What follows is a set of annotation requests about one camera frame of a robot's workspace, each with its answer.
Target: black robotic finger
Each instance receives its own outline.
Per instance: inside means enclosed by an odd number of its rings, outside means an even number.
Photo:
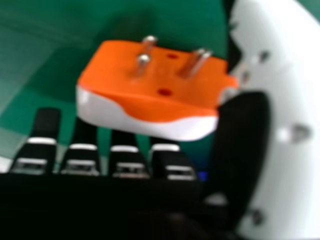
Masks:
[[[77,118],[71,143],[64,154],[61,174],[99,176],[100,160],[97,127]]]
[[[112,131],[109,155],[109,175],[112,178],[148,179],[147,162],[139,152],[134,134]]]
[[[158,179],[194,181],[197,172],[180,146],[175,141],[154,138],[151,142],[151,161],[153,177]]]
[[[55,108],[40,108],[26,143],[13,159],[10,173],[51,174],[56,160],[57,138],[61,112]]]

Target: metal prong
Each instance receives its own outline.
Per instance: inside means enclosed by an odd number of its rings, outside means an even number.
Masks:
[[[139,77],[145,73],[150,60],[151,60],[151,57],[148,54],[140,54],[137,57],[137,63],[138,63],[137,71],[136,71],[137,77]]]
[[[142,51],[140,54],[151,55],[152,48],[157,44],[158,39],[155,36],[149,35],[142,40]]]
[[[212,54],[213,52],[206,48],[195,50],[179,72],[180,77],[184,79],[193,77]]]

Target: green background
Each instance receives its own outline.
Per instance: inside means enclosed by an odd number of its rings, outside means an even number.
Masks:
[[[300,2],[320,17],[320,0]],[[221,0],[0,0],[0,156],[14,155],[39,107],[62,110],[59,142],[68,144],[75,84],[102,41],[140,41],[153,34],[161,47],[208,47],[224,58],[226,33]],[[99,131],[103,155],[109,134]],[[148,139],[138,140],[147,154]],[[203,168],[212,140],[211,135],[182,148]]]

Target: red dot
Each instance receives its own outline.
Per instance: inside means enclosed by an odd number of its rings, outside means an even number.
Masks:
[[[172,95],[172,91],[166,88],[161,88],[158,90],[158,94],[162,95],[162,96],[171,96]]]
[[[172,54],[172,53],[169,53],[166,55],[169,59],[177,59],[178,58],[178,55],[175,55],[175,54]]]

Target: green mat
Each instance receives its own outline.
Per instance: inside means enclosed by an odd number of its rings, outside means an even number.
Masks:
[[[300,2],[320,17],[320,1]],[[224,58],[226,31],[220,0],[0,0],[0,128],[6,131],[0,131],[0,145],[5,146],[0,156],[13,156],[17,139],[30,132],[39,107],[62,110],[59,142],[69,143],[75,84],[102,41],[140,41],[153,34],[161,47],[208,47]],[[104,155],[109,137],[109,131],[101,129]],[[148,139],[138,139],[146,155]],[[204,168],[212,140],[209,136],[182,148]]]

